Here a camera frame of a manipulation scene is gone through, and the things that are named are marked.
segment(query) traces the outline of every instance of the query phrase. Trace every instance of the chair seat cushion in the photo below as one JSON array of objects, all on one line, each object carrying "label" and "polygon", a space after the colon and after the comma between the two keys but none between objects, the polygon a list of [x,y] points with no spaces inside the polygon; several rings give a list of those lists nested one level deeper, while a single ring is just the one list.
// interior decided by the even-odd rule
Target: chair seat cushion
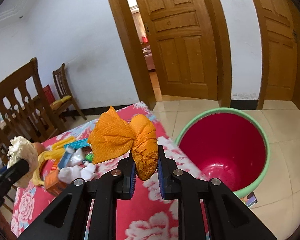
[{"label": "chair seat cushion", "polygon": [[60,106],[62,106],[62,104],[66,101],[69,101],[71,99],[71,96],[64,96],[63,98],[54,101],[50,107],[53,111],[56,111],[59,109]]}]

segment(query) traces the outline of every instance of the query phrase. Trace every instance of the yellow cloth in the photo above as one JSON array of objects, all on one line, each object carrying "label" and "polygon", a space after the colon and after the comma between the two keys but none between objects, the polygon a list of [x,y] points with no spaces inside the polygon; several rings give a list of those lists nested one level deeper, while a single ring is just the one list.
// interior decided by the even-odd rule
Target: yellow cloth
[{"label": "yellow cloth", "polygon": [[141,114],[133,117],[130,124],[127,124],[111,106],[100,116],[88,143],[94,154],[93,164],[117,158],[132,149],[132,157],[141,180],[149,179],[158,166],[155,127]]},{"label": "yellow cloth", "polygon": [[54,101],[52,104],[50,104],[50,107],[53,111],[57,110],[64,102],[68,101],[71,98],[71,96],[64,96],[63,98]]},{"label": "yellow cloth", "polygon": [[72,143],[74,141],[75,141],[75,137],[70,136],[67,139],[63,139],[61,141],[54,143],[51,147],[52,148],[51,151],[44,151],[38,156],[39,166],[36,168],[36,170],[34,171],[34,174],[32,176],[32,183],[35,186],[39,186],[39,185],[43,186],[44,185],[44,181],[42,181],[41,177],[40,177],[40,172],[43,167],[43,164],[47,160],[53,160],[53,159],[60,160],[66,151],[64,149],[64,145],[68,144],[68,143]]}]

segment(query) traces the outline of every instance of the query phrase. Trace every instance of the table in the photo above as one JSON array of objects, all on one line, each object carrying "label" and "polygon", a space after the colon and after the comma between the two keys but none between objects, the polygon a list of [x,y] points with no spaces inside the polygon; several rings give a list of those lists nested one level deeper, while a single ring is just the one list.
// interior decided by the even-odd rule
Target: table
[{"label": "table", "polygon": [[[174,159],[178,168],[189,172],[195,178],[204,179],[197,166],[166,135],[163,126],[147,108],[146,104],[139,102],[117,112],[127,122],[130,122],[132,117],[137,114],[146,115],[156,127],[158,145],[163,145],[166,156]],[[43,144],[46,148],[49,148],[53,143],[71,135],[77,139],[87,138],[96,121],[97,119],[87,122],[47,140]],[[97,165],[97,177],[100,178],[104,173],[115,169],[118,161],[128,157],[128,155],[129,153],[126,153],[116,159],[99,163]],[[50,172],[52,165],[53,160],[47,162],[42,169],[42,177]],[[32,183],[29,184],[27,189],[18,188],[11,220],[12,232],[19,236],[53,199],[54,197],[45,191],[44,187],[36,187]],[[85,239],[88,237],[91,212],[92,205]],[[141,181],[137,177],[135,193],[131,200],[118,200],[116,231],[117,240],[178,239],[178,202],[177,200],[164,201],[161,198],[157,171],[147,181]]]}]

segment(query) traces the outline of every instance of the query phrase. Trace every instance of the trash can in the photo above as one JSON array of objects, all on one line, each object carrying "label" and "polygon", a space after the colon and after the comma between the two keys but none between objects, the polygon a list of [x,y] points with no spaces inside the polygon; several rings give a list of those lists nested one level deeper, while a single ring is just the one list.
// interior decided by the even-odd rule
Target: trash can
[{"label": "trash can", "polygon": [[199,114],[184,127],[176,143],[207,180],[221,179],[239,198],[256,189],[269,167],[265,132],[237,109],[222,107]]}]

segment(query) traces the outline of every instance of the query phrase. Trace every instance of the orange mesh fabric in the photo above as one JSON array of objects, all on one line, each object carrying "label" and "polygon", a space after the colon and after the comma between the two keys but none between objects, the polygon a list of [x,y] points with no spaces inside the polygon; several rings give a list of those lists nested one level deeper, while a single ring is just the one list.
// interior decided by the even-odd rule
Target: orange mesh fabric
[{"label": "orange mesh fabric", "polygon": [[135,135],[125,120],[122,120],[111,106],[103,113],[88,138],[94,154],[92,163],[101,163],[117,158],[131,147]]},{"label": "orange mesh fabric", "polygon": [[138,114],[132,118],[130,127],[136,139],[132,145],[132,157],[136,163],[138,177],[149,179],[158,166],[158,144],[155,127],[144,115]]},{"label": "orange mesh fabric", "polygon": [[111,106],[108,112],[100,116],[88,143],[94,154],[93,164],[117,158],[132,149],[132,157],[141,180],[149,179],[157,169],[155,127],[142,114],[133,117],[128,125]]}]

